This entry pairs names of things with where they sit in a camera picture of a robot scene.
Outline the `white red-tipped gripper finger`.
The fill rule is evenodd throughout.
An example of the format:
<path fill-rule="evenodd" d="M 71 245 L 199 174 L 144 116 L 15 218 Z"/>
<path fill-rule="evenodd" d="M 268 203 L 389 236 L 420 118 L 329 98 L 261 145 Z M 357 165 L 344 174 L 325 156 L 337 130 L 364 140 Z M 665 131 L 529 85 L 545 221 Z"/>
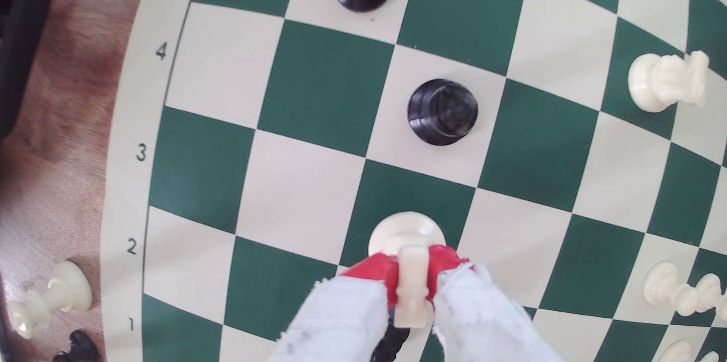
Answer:
<path fill-rule="evenodd" d="M 562 361 L 484 264 L 429 247 L 429 300 L 445 361 Z"/>
<path fill-rule="evenodd" d="M 397 300 L 398 261 L 374 254 L 315 282 L 270 361 L 369 361 Z"/>

